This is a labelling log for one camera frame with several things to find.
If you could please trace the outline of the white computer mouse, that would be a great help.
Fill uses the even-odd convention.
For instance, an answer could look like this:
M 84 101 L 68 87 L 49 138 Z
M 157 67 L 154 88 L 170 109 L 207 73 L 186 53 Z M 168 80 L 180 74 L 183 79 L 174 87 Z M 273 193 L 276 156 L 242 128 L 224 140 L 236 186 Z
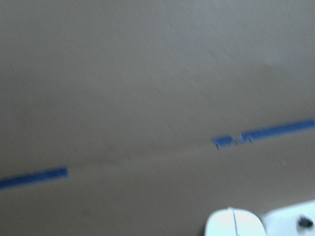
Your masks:
M 204 236 L 266 236 L 261 220 L 252 212 L 225 208 L 207 219 Z

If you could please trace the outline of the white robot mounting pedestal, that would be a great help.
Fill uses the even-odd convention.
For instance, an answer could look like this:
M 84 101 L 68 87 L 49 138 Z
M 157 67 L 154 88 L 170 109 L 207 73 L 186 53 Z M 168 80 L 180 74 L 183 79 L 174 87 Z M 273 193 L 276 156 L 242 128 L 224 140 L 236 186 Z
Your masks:
M 312 200 L 274 209 L 260 219 L 268 236 L 313 236 L 315 202 Z

